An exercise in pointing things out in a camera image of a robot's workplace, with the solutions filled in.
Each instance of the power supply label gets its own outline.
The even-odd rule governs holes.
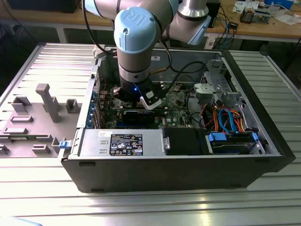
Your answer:
[[[143,155],[142,134],[112,134],[110,155]]]

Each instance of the green circuit board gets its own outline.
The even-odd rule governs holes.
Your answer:
[[[123,102],[113,97],[113,89],[101,93],[100,111],[103,114],[102,129],[159,129],[164,127],[190,128],[191,120],[185,106],[187,90],[180,89],[180,86],[171,89],[162,104],[151,110],[155,115],[154,122],[147,125],[132,124],[123,122],[123,114],[126,111],[146,111],[139,102],[136,107],[131,103]]]

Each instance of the robotic arm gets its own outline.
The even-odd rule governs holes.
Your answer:
[[[149,79],[152,49],[162,37],[198,45],[210,23],[206,0],[86,0],[95,15],[115,21],[119,92],[151,110],[166,95]]]

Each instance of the motherboard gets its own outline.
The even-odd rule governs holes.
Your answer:
[[[162,104],[151,111],[142,103],[121,101],[113,96],[114,88],[99,92],[92,127],[100,129],[160,129],[190,128],[191,119],[187,113],[187,89],[174,85]]]

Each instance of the blue clip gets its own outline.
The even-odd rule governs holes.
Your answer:
[[[92,91],[92,98],[96,98],[97,97],[97,93],[95,91]]]
[[[93,114],[94,112],[94,108],[93,107],[89,107],[89,110],[88,110],[89,114]]]
[[[87,121],[86,121],[86,126],[92,127],[92,122],[91,122],[91,120],[87,119]]]
[[[252,136],[253,136],[253,138],[254,138],[255,141],[258,140],[258,135],[256,133],[252,133]]]
[[[210,133],[209,134],[209,141],[227,141],[227,137],[224,133]]]
[[[73,140],[65,140],[61,141],[59,144],[59,148],[70,149],[72,147]]]
[[[211,142],[211,141],[214,141],[214,137],[212,136],[212,133],[209,134],[208,137],[209,137],[209,141],[210,141],[210,142]]]

